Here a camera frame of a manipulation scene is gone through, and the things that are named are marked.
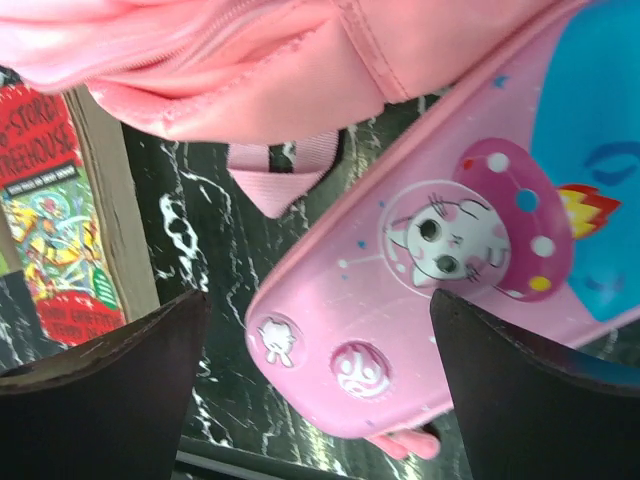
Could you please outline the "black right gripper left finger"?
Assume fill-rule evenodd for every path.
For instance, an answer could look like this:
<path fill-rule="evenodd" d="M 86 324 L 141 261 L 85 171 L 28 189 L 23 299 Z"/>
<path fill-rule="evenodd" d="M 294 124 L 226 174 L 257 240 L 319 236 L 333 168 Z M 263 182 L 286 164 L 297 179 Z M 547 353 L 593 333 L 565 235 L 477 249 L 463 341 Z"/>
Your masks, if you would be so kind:
<path fill-rule="evenodd" d="M 170 478 L 208 315 L 207 296 L 190 291 L 2 373 L 2 478 Z"/>

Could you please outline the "red treehouse book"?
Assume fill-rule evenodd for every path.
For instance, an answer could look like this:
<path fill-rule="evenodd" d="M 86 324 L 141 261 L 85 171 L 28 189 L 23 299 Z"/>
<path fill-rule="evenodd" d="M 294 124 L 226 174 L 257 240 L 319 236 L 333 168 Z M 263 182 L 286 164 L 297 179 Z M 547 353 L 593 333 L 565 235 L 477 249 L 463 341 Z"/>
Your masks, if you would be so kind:
<path fill-rule="evenodd" d="M 159 305 L 120 124 L 84 89 L 1 89 L 1 243 L 44 334 L 75 346 Z"/>

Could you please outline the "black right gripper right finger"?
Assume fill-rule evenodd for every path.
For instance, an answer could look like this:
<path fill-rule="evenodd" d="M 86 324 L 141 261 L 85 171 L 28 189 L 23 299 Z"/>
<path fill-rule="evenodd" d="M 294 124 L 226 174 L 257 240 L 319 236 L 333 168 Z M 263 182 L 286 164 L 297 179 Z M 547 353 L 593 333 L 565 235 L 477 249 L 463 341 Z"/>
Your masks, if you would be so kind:
<path fill-rule="evenodd" d="M 430 303 L 476 479 L 636 479 L 639 371 L 510 324 L 446 290 Z"/>

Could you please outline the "pink student backpack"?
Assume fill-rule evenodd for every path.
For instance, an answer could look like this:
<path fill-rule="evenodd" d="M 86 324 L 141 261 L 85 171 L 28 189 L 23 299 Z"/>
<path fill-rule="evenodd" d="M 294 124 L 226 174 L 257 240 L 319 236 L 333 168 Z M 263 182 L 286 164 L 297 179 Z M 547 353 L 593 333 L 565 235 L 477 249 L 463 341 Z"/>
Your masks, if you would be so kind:
<path fill-rule="evenodd" d="M 88 89 L 121 122 L 227 143 L 280 216 L 330 169 L 337 133 L 446 87 L 570 1 L 5 1 L 1 63 L 40 92 Z"/>

